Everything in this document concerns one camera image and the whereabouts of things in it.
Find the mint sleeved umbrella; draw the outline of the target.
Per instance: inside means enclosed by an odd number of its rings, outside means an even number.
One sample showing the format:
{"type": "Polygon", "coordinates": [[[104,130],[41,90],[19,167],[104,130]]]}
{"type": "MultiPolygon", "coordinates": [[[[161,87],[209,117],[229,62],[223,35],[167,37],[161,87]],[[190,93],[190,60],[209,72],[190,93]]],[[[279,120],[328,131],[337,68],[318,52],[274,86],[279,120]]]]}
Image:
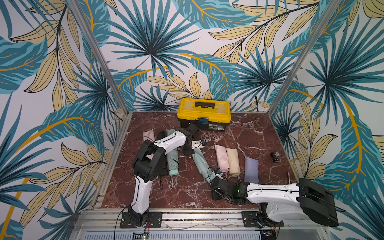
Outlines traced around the mint sleeved umbrella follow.
{"type": "Polygon", "coordinates": [[[202,175],[205,181],[211,183],[211,181],[215,178],[215,173],[212,171],[209,164],[207,163],[201,149],[194,149],[193,160],[196,164],[199,173],[202,175]]]}
{"type": "Polygon", "coordinates": [[[179,174],[179,154],[177,150],[172,150],[167,154],[168,169],[170,176],[179,174]]]}

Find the pink sleeved umbrella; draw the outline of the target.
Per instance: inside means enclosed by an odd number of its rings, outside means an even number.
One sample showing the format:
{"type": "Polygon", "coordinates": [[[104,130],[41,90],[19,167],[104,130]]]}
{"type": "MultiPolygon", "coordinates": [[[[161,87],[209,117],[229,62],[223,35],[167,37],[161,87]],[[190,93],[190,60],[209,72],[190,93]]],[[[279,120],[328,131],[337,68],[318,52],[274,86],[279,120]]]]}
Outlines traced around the pink sleeved umbrella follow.
{"type": "Polygon", "coordinates": [[[230,166],[226,148],[220,145],[215,145],[215,150],[220,170],[224,173],[228,172],[230,166]]]}

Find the pink umbrella sleeve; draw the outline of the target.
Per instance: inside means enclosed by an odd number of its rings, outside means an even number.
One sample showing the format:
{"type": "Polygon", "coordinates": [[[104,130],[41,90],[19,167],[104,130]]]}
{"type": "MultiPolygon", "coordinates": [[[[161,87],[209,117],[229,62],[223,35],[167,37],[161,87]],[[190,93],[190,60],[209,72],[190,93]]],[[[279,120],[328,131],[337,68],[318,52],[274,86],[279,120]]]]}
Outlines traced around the pink umbrella sleeve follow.
{"type": "Polygon", "coordinates": [[[154,142],[155,141],[155,135],[154,135],[154,130],[151,129],[147,132],[144,132],[143,133],[143,140],[144,141],[151,141],[151,142],[154,142]]]}

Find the black sleeved umbrella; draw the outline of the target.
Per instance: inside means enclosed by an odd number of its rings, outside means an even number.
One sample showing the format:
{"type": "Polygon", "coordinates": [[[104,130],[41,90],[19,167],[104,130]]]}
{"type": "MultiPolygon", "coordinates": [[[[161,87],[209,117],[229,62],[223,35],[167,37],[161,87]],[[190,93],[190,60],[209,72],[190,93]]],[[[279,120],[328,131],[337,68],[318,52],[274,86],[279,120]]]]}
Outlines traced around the black sleeved umbrella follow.
{"type": "Polygon", "coordinates": [[[158,161],[159,176],[163,177],[169,174],[167,157],[161,157],[158,161]]]}

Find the mint umbrella sleeve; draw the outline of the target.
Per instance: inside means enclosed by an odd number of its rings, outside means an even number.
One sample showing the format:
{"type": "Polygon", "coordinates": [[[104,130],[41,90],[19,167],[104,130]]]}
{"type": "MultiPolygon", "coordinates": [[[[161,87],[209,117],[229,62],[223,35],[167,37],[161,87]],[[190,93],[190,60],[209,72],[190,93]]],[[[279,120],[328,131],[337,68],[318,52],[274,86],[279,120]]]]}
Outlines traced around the mint umbrella sleeve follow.
{"type": "Polygon", "coordinates": [[[167,130],[167,136],[168,137],[175,137],[176,136],[176,130],[173,129],[173,130],[167,130]]]}

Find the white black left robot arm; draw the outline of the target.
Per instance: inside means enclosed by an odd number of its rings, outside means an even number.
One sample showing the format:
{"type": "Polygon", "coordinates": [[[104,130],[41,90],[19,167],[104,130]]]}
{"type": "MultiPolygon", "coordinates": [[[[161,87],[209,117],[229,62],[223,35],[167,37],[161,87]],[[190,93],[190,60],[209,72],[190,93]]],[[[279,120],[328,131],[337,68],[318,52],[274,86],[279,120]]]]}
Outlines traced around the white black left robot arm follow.
{"type": "Polygon", "coordinates": [[[185,154],[192,154],[192,140],[198,132],[198,126],[190,124],[162,139],[149,139],[142,143],[133,162],[135,194],[128,208],[129,216],[136,225],[142,226],[147,222],[153,181],[164,175],[167,154],[178,148],[182,148],[185,154]]]}

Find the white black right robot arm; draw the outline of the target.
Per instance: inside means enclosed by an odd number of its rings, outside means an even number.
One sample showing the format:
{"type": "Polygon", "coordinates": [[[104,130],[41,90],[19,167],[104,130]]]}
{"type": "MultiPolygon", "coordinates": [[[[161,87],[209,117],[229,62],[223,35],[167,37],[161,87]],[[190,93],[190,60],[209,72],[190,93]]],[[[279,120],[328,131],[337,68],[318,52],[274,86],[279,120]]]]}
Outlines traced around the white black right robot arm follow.
{"type": "Polygon", "coordinates": [[[326,227],[339,226],[333,193],[305,178],[289,185],[260,185],[232,184],[216,176],[210,184],[219,198],[232,205],[259,205],[257,215],[252,218],[258,228],[277,227],[286,220],[311,220],[326,227]]]}

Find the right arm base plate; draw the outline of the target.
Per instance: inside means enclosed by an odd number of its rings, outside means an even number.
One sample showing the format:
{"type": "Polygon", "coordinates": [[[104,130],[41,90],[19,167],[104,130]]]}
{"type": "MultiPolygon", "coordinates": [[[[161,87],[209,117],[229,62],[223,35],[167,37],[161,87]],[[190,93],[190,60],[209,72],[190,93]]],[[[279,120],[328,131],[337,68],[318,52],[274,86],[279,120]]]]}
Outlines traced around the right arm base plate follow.
{"type": "Polygon", "coordinates": [[[242,221],[245,228],[279,228],[284,226],[284,222],[275,222],[268,218],[267,213],[258,211],[243,211],[241,212],[242,221]]]}

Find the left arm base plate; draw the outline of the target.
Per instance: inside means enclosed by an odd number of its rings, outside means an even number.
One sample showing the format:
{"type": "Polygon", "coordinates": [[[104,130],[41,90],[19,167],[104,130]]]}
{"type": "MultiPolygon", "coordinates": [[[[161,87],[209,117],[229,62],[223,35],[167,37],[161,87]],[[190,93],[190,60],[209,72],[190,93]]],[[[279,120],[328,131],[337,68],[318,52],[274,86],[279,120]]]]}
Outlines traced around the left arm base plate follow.
{"type": "Polygon", "coordinates": [[[162,212],[148,212],[142,215],[135,212],[125,212],[122,214],[120,223],[121,229],[150,228],[159,229],[163,220],[162,212]]]}

